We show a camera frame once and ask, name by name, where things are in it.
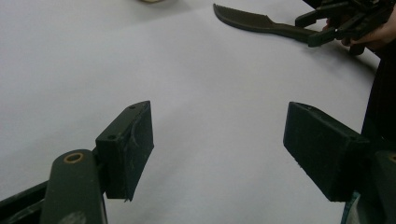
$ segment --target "dark blade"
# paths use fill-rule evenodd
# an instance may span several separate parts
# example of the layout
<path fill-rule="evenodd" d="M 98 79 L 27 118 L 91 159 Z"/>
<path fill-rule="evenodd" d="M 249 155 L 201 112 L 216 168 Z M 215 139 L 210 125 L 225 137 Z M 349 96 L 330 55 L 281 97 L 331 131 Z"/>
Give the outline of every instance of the dark blade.
<path fill-rule="evenodd" d="M 304 0 L 312 8 L 320 7 L 322 0 Z"/>
<path fill-rule="evenodd" d="M 268 16 L 222 7 L 214 4 L 216 16 L 235 28 L 257 33 L 282 35 L 307 43 L 308 37 L 316 31 L 282 23 L 275 23 Z"/>

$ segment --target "hole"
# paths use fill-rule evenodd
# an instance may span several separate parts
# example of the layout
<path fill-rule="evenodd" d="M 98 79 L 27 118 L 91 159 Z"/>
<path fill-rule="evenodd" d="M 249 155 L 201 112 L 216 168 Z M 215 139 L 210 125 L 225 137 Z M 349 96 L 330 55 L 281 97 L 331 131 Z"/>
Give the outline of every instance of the hole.
<path fill-rule="evenodd" d="M 73 163 L 82 161 L 83 157 L 84 157 L 84 155 L 82 153 L 80 153 L 80 152 L 72 153 L 70 155 L 67 155 L 64 158 L 64 162 L 73 164 Z"/>
<path fill-rule="evenodd" d="M 117 138 L 117 136 L 114 135 L 114 134 L 111 134 L 111 135 L 109 135 L 109 136 L 107 137 L 107 139 L 109 139 L 109 140 L 114 140 L 114 139 L 116 139 L 116 138 Z"/>
<path fill-rule="evenodd" d="M 396 162 L 396 154 L 389 155 L 389 159 L 393 162 Z"/>

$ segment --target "white surface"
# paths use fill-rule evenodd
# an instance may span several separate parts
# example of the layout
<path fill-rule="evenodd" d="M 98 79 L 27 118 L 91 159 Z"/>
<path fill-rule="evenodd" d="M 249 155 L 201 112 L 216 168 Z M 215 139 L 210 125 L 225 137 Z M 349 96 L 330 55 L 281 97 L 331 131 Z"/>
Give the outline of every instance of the white surface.
<path fill-rule="evenodd" d="M 339 223 L 283 147 L 288 103 L 361 129 L 377 58 L 234 29 L 213 1 L 0 1 L 0 200 L 150 100 L 155 148 L 109 223 Z M 303 1 L 217 4 L 293 24 Z"/>

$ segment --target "dark clothing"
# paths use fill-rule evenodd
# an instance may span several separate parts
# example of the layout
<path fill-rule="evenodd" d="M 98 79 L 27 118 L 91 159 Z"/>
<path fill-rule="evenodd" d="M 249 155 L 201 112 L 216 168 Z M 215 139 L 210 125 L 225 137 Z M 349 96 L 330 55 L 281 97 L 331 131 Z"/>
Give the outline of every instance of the dark clothing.
<path fill-rule="evenodd" d="M 396 40 L 375 51 L 381 59 L 375 75 L 362 134 L 396 141 Z"/>

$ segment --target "white table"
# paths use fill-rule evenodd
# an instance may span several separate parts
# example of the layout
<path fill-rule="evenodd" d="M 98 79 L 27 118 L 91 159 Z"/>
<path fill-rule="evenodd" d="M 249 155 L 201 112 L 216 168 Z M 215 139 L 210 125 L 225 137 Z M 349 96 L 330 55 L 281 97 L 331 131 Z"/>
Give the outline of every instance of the white table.
<path fill-rule="evenodd" d="M 339 223 L 283 147 L 288 103 L 359 132 L 378 59 L 311 49 L 219 21 L 212 4 L 293 24 L 303 1 L 0 1 L 0 200 L 41 183 L 58 156 L 94 148 L 150 100 L 155 148 L 114 223 Z M 322 24 L 314 25 L 320 29 Z"/>

